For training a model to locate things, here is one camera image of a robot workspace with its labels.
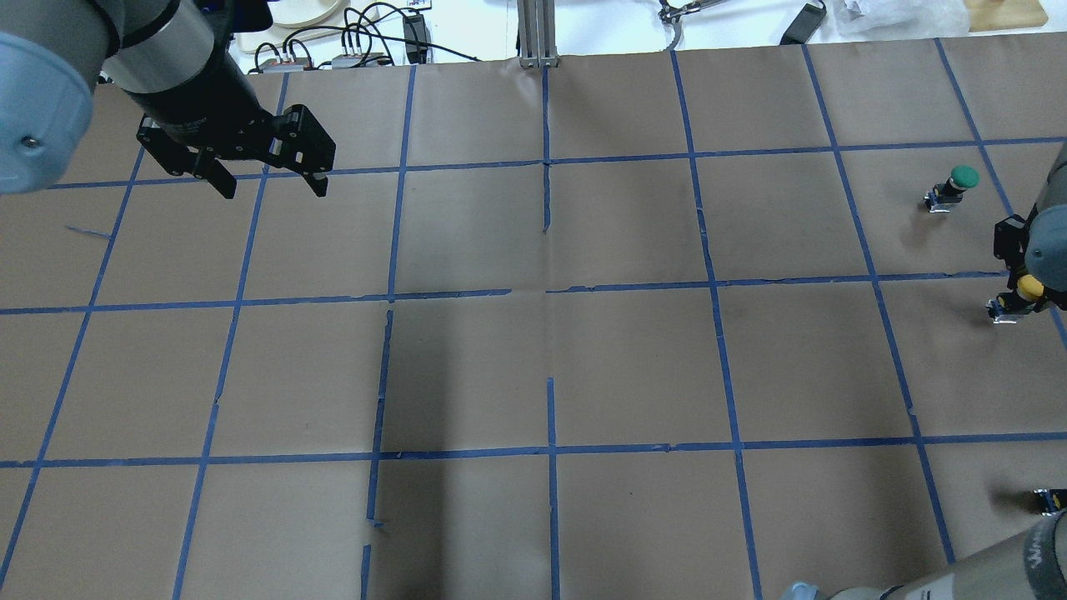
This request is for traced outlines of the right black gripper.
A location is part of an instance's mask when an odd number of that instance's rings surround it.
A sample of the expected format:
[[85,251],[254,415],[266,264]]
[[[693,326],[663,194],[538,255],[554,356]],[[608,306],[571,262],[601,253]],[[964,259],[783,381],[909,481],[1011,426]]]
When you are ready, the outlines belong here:
[[1010,271],[1028,271],[1026,251],[1033,216],[1013,215],[994,225],[994,257]]

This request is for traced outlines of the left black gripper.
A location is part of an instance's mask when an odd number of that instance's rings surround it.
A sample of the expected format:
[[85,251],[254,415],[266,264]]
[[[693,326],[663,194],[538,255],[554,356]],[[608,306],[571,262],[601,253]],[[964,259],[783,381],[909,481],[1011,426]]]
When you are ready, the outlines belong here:
[[128,95],[143,113],[136,138],[168,174],[201,178],[233,200],[237,181],[225,161],[259,161],[297,173],[327,198],[337,147],[323,124],[301,102],[278,115],[267,110],[223,49],[182,84]]

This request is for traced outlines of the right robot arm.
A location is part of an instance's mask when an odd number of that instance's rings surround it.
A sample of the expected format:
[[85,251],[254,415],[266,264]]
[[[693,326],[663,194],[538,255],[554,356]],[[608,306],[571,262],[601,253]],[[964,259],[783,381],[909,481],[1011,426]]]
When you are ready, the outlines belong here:
[[[1064,360],[1050,356],[1025,318],[1064,310],[1064,151],[1045,175],[1028,214],[996,224],[994,255],[1009,270],[1003,293],[984,310],[934,307],[918,297],[904,330],[904,361],[925,369],[919,415],[934,440],[980,444],[964,426],[1009,425],[1010,439],[1064,433]],[[964,557],[930,577],[895,587],[853,587],[839,599],[1063,599],[1064,508],[1020,534]]]

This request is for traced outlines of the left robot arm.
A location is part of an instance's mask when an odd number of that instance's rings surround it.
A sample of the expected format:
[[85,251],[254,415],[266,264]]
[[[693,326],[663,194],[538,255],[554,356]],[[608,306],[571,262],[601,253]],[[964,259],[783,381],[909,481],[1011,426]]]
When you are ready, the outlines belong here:
[[3,193],[63,178],[106,76],[140,107],[138,143],[168,174],[229,200],[229,161],[257,161],[327,194],[335,141],[304,105],[262,107],[229,52],[235,33],[273,26],[267,1],[4,1],[1,13]]

